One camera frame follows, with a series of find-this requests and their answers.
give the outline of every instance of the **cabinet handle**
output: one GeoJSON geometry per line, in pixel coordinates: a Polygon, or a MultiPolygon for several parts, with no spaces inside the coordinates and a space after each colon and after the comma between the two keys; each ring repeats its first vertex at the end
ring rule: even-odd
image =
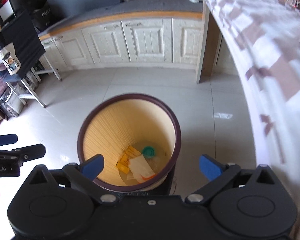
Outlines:
{"type": "Polygon", "coordinates": [[[52,41],[44,42],[43,45],[49,45],[52,41]]]}
{"type": "Polygon", "coordinates": [[[137,23],[137,24],[132,24],[132,25],[126,23],[126,27],[134,27],[134,26],[140,26],[140,25],[142,25],[142,23],[137,23]]]}
{"type": "Polygon", "coordinates": [[[61,41],[63,39],[63,36],[60,36],[59,38],[55,39],[55,41],[61,41]]]}
{"type": "Polygon", "coordinates": [[[104,28],[104,29],[105,29],[105,30],[107,30],[108,28],[110,28],[110,29],[111,29],[111,28],[118,28],[118,27],[120,27],[120,26],[119,26],[119,25],[115,25],[115,26],[113,26],[113,27],[112,27],[112,26],[111,26],[111,27],[107,27],[107,26],[105,26],[105,28],[104,28]]]}

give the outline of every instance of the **trash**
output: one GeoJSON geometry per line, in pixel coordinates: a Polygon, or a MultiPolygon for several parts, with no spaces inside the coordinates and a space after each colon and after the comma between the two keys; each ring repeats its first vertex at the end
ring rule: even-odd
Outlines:
{"type": "Polygon", "coordinates": [[[153,147],[151,146],[146,146],[143,148],[142,150],[142,155],[146,158],[146,159],[151,159],[152,157],[155,156],[155,150],[153,147]]]}
{"type": "Polygon", "coordinates": [[[154,173],[159,173],[162,169],[162,158],[154,156],[153,158],[146,159],[154,173]]]}
{"type": "Polygon", "coordinates": [[[123,153],[121,159],[117,162],[116,167],[125,174],[128,174],[130,171],[129,160],[140,155],[141,153],[138,150],[134,149],[132,146],[129,146],[123,153]]]}
{"type": "Polygon", "coordinates": [[[139,183],[143,183],[155,176],[155,173],[153,172],[143,155],[130,159],[129,168],[133,174],[133,177],[139,183]]]}
{"type": "Polygon", "coordinates": [[[134,179],[134,176],[133,176],[132,172],[129,171],[129,173],[127,174],[127,180],[131,180],[131,179],[134,179]]]}

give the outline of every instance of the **counter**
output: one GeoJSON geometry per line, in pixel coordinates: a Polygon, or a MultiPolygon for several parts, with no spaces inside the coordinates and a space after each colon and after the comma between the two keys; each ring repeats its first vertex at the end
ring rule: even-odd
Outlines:
{"type": "Polygon", "coordinates": [[[189,0],[130,0],[65,18],[39,34],[41,40],[61,32],[97,23],[144,17],[179,17],[202,19],[202,3],[189,0]]]}

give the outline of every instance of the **black cloth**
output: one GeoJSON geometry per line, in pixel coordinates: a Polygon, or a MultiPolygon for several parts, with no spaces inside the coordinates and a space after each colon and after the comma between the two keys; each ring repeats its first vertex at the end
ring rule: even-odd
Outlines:
{"type": "Polygon", "coordinates": [[[23,79],[46,52],[27,12],[21,13],[2,28],[0,32],[0,50],[10,43],[14,44],[15,54],[21,63],[21,67],[15,75],[7,75],[4,79],[5,82],[23,79]]]}

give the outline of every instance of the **gray countertop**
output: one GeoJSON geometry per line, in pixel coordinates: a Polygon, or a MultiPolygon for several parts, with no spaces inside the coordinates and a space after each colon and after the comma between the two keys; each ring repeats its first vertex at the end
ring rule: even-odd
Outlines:
{"type": "Polygon", "coordinates": [[[39,36],[50,33],[60,28],[67,27],[79,22],[116,15],[121,13],[140,12],[140,11],[186,11],[202,12],[202,3],[192,3],[189,0],[130,0],[113,6],[102,7],[80,15],[65,18],[50,26],[39,36]]]}

